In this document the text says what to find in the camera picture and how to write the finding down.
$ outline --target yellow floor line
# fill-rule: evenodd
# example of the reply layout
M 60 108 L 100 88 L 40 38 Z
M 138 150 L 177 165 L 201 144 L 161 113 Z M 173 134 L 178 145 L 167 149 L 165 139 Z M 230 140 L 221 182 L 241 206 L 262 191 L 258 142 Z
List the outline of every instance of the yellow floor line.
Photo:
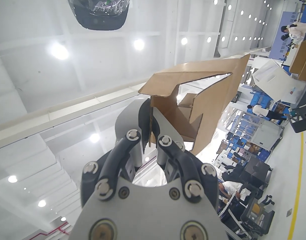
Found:
M 293 208 L 292 222 L 291 222 L 289 236 L 287 238 L 288 240 L 293 239 L 293 233 L 294 233 L 295 224 L 296 224 L 298 204 L 299 204 L 299 196 L 300 196 L 301 184 L 302 184 L 303 154 L 304 154 L 304 134 L 301 133 L 301 155 L 300 155 L 299 170 L 298 170 L 298 183 L 297 183 L 295 204 L 294 204 L 294 208 Z

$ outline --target white shirt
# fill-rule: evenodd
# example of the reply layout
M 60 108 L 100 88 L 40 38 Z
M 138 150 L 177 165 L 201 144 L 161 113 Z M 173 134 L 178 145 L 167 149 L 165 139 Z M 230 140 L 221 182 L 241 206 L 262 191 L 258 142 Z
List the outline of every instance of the white shirt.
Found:
M 225 181 L 225 182 L 223 182 L 222 184 L 223 184 L 225 190 L 227 191 L 227 193 L 228 193 L 229 195 L 233 195 L 234 192 L 239 192 L 240 189 L 241 189 L 241 187 L 243 186 L 242 183 L 233 182 L 233 181 Z M 247 196 L 249 196 L 250 194 L 251 194 L 251 192 L 250 192 L 248 189 L 244 188 L 244 189 L 240 192 L 240 196 L 241 196 L 240 199 L 241 199 L 242 201 L 245 201 L 245 198 L 246 198 Z
M 262 108 L 260 105 L 255 105 L 252 109 L 253 113 L 255 113 L 256 115 L 263 115 L 263 116 L 267 116 L 268 114 L 268 110 Z
M 287 26 L 291 39 L 299 40 L 301 38 L 304 38 L 306 33 L 306 23 L 295 22 L 293 24 L 297 26 L 295 27 L 290 27 L 290 25 Z

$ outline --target black pants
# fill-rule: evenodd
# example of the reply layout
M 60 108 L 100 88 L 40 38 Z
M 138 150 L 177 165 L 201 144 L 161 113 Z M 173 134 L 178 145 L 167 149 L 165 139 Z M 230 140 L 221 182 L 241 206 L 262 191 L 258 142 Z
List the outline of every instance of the black pants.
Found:
M 285 121 L 286 118 L 284 118 L 284 117 L 282 117 L 282 116 L 284 116 L 283 113 L 268 111 L 268 114 L 267 114 L 266 117 L 268 117 L 268 118 L 270 118 L 270 119 L 276 119 L 276 120 Z

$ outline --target white floor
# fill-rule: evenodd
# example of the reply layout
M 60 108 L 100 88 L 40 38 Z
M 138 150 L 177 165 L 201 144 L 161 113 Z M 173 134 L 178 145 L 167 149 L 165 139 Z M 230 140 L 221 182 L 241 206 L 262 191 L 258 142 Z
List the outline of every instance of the white floor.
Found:
M 298 187 L 301 133 L 294 133 L 290 124 L 285 127 L 283 139 L 274 149 L 267 163 L 273 168 L 268 188 L 264 195 L 272 195 L 275 216 L 268 235 L 261 240 L 306 239 L 306 132 L 303 133 L 303 172 L 297 218 L 293 236 L 289 237 L 294 212 L 286 217 L 287 211 L 293 209 Z

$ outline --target ceiling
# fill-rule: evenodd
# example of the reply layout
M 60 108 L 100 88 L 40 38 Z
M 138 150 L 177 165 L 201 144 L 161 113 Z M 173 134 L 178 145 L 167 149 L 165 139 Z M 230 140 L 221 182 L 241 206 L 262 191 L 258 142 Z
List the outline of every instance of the ceiling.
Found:
M 0 124 L 178 63 L 270 46 L 254 40 L 270 24 L 274 8 L 266 5 L 273 0 L 266 1 L 218 0 L 215 5 L 214 0 L 131 0 L 125 25 L 105 32 L 82 28 L 67 0 L 0 0 Z M 134 48 L 137 39 L 144 41 L 141 51 Z M 66 60 L 50 54 L 54 43 L 67 48 Z M 189 83 L 181 95 L 197 93 L 216 79 Z M 0 149 L 0 240 L 30 239 L 54 229 L 54 221 L 64 216 L 70 230 L 80 213 L 82 168 L 114 146 L 115 119 L 131 101 Z M 92 134 L 100 140 L 90 142 Z M 146 156 L 153 164 L 154 149 L 147 149 Z M 139 184 L 163 184 L 158 168 L 146 168 Z M 10 175 L 18 182 L 9 183 Z M 40 200 L 45 207 L 38 207 Z

